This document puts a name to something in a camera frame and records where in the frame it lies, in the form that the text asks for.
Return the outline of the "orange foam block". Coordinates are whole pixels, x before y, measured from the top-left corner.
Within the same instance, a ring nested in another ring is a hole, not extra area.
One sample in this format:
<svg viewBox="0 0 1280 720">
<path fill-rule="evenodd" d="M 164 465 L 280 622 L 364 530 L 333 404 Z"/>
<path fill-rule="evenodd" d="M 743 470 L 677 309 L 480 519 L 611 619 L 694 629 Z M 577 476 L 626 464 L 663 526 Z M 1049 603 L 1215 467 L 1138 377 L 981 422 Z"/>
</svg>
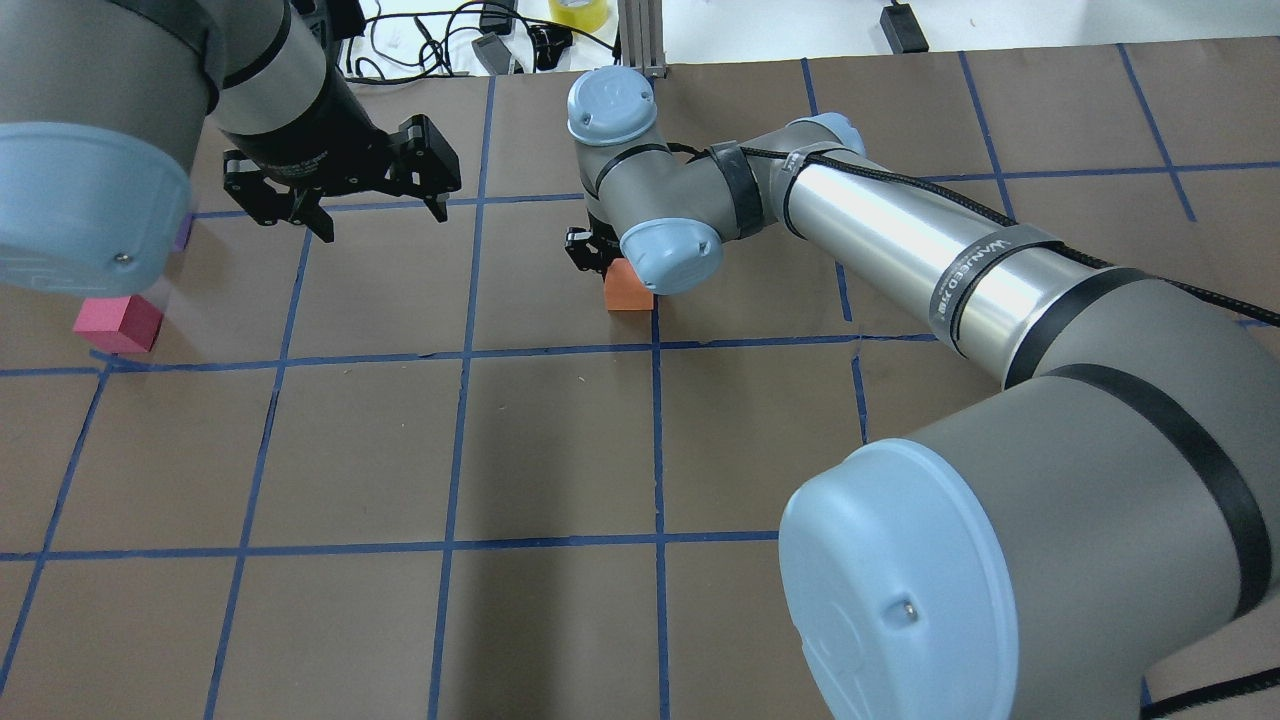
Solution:
<svg viewBox="0 0 1280 720">
<path fill-rule="evenodd" d="M 605 269 L 603 299 L 609 313 L 650 313 L 657 305 L 655 295 L 625 258 L 613 259 Z"/>
</svg>

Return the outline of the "small black power adapter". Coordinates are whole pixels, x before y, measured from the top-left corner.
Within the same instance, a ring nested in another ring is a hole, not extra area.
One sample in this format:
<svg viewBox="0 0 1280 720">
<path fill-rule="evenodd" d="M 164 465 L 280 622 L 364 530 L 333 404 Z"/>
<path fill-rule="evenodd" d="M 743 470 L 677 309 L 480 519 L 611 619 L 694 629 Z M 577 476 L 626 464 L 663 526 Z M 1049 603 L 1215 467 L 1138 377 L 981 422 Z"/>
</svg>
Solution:
<svg viewBox="0 0 1280 720">
<path fill-rule="evenodd" d="M 879 27 L 893 55 L 931 50 L 925 33 L 909 3 L 890 1 L 881 9 Z"/>
</svg>

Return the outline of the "pink foam block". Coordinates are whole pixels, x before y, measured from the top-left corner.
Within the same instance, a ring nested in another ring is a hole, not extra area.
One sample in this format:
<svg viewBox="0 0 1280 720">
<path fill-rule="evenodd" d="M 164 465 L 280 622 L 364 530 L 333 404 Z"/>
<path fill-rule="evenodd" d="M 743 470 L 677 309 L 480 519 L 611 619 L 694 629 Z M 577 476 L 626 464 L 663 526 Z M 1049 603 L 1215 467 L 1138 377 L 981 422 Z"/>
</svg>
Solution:
<svg viewBox="0 0 1280 720">
<path fill-rule="evenodd" d="M 154 348 L 164 316 L 142 295 L 86 299 L 72 332 L 106 354 L 146 354 Z"/>
</svg>

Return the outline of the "yellow tape roll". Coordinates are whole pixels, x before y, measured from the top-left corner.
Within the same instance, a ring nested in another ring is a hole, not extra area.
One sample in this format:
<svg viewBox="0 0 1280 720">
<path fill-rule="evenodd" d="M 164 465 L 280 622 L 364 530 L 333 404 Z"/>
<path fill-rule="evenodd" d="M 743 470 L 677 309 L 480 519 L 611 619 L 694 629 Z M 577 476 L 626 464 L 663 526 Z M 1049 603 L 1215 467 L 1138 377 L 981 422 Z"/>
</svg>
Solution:
<svg viewBox="0 0 1280 720">
<path fill-rule="evenodd" d="M 604 0 L 552 0 L 548 10 L 553 22 L 585 33 L 599 31 L 611 14 Z"/>
</svg>

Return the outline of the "aluminium frame post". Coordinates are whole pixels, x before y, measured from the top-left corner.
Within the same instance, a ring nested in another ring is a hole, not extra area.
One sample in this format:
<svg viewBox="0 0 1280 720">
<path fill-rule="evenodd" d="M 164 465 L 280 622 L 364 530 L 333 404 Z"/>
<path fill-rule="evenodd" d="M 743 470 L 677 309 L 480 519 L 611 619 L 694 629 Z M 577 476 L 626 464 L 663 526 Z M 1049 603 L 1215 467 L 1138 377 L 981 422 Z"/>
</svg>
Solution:
<svg viewBox="0 0 1280 720">
<path fill-rule="evenodd" d="M 650 79 L 668 76 L 663 1 L 617 1 L 620 61 Z"/>
</svg>

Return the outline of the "purple foam block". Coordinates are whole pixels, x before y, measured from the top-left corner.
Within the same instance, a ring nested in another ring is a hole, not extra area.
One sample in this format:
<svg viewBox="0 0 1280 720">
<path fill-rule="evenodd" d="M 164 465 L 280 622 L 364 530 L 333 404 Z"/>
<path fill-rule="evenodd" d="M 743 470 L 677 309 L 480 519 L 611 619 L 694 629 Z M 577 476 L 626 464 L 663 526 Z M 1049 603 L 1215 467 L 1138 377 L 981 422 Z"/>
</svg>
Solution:
<svg viewBox="0 0 1280 720">
<path fill-rule="evenodd" d="M 186 251 L 189 243 L 189 237 L 192 234 L 193 224 L 195 224 L 195 214 L 193 213 L 184 214 L 178 227 L 178 231 L 175 232 L 174 240 L 172 241 L 170 252 L 178 254 Z"/>
</svg>

